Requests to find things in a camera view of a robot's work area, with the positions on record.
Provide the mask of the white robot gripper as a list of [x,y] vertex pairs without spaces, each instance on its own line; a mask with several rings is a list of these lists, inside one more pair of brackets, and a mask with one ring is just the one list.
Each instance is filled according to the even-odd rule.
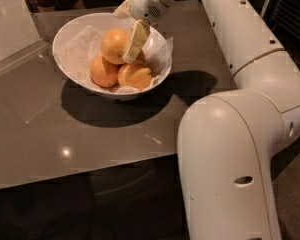
[[168,7],[160,0],[125,0],[113,15],[118,19],[137,19],[129,28],[123,60],[132,63],[140,54],[150,35],[150,25],[157,24],[167,13]]

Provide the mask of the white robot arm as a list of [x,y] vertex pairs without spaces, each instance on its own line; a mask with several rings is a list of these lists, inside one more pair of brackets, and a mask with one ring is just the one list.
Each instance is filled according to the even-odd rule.
[[[126,0],[137,57],[175,0]],[[271,159],[300,136],[300,71],[248,0],[201,0],[236,84],[193,103],[177,152],[190,240],[281,240]]]

